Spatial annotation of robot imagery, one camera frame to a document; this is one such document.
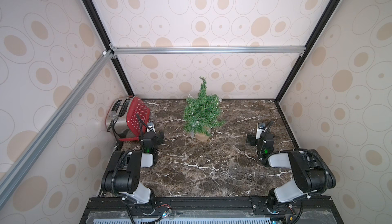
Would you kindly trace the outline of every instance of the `marble tabletop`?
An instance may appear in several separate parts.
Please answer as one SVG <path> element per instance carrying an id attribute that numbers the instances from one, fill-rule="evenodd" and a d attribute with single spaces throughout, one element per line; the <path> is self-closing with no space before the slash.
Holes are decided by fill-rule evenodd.
<path id="1" fill-rule="evenodd" d="M 246 143 L 258 122 L 276 120 L 271 128 L 275 150 L 294 148 L 274 102 L 223 100 L 219 105 L 226 123 L 213 128 L 209 140 L 198 141 L 184 132 L 185 100 L 144 101 L 151 109 L 150 121 L 166 138 L 159 146 L 158 163 L 140 172 L 140 182 L 155 196 L 266 196 L 271 188 L 292 179 L 290 169 L 262 166 L 256 160 L 256 147 Z M 123 146 L 123 150 L 138 148 L 138 142 Z"/>

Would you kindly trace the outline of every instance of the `ventilation grille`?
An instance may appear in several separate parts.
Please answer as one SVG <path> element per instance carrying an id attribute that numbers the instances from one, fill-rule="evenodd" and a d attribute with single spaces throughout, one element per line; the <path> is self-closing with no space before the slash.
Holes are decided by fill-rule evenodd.
<path id="1" fill-rule="evenodd" d="M 155 219 L 137 219 L 136 224 L 154 221 Z M 131 224 L 129 219 L 95 219 L 94 224 Z M 164 219 L 159 224 L 271 224 L 267 217 L 248 218 L 176 218 L 174 220 Z"/>

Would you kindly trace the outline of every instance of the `toaster slot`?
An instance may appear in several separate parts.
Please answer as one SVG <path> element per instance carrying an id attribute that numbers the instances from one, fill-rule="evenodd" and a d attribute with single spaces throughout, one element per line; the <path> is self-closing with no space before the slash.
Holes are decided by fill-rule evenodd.
<path id="1" fill-rule="evenodd" d="M 120 114 L 118 115 L 119 117 L 124 116 L 125 112 L 128 109 L 129 103 L 130 103 L 130 99 L 126 99 L 124 101 L 124 104 L 121 106 Z"/>
<path id="2" fill-rule="evenodd" d="M 117 112 L 118 108 L 120 107 L 121 101 L 122 100 L 116 101 L 116 103 L 112 107 L 112 112 Z"/>

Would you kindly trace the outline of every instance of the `tree pot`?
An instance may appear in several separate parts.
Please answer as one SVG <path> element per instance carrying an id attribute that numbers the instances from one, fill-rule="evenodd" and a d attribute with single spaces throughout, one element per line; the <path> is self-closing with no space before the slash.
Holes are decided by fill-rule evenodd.
<path id="1" fill-rule="evenodd" d="M 211 128 L 205 128 L 208 132 L 211 132 Z M 194 133 L 195 138 L 200 140 L 200 141 L 205 141 L 208 140 L 210 137 L 205 135 L 205 134 L 200 134 L 200 133 Z"/>

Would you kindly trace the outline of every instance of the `patterned wallpaper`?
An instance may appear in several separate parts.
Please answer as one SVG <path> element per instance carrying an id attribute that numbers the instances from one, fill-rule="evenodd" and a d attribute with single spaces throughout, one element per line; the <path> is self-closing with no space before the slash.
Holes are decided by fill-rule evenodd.
<path id="1" fill-rule="evenodd" d="M 101 55 L 92 29 L 79 0 L 0 0 L 0 177 Z"/>
<path id="2" fill-rule="evenodd" d="M 207 92 L 224 99 L 271 99 L 299 54 L 119 55 L 132 90 L 141 98 L 196 97 L 200 76 Z"/>
<path id="3" fill-rule="evenodd" d="M 328 2 L 95 0 L 95 6 L 115 46 L 262 46 L 304 45 Z M 199 89 L 198 76 L 204 75 L 209 90 L 221 97 L 273 99 L 291 70 L 289 63 L 297 57 L 252 53 L 137 55 L 122 56 L 122 63 L 132 89 L 143 98 L 194 95 Z M 262 63 L 266 58 L 270 64 Z M 145 62 L 157 65 L 146 66 Z"/>
<path id="4" fill-rule="evenodd" d="M 0 178 L 101 55 L 79 0 L 0 0 Z M 0 211 L 0 223 L 79 223 L 114 138 L 107 109 L 124 96 L 105 65 Z"/>
<path id="5" fill-rule="evenodd" d="M 95 0 L 113 45 L 306 43 L 329 0 Z"/>
<path id="6" fill-rule="evenodd" d="M 0 211 L 0 224 L 78 224 L 115 145 L 105 119 L 125 90 L 106 64 Z"/>
<path id="7" fill-rule="evenodd" d="M 392 0 L 343 0 L 281 102 L 346 224 L 392 220 Z"/>

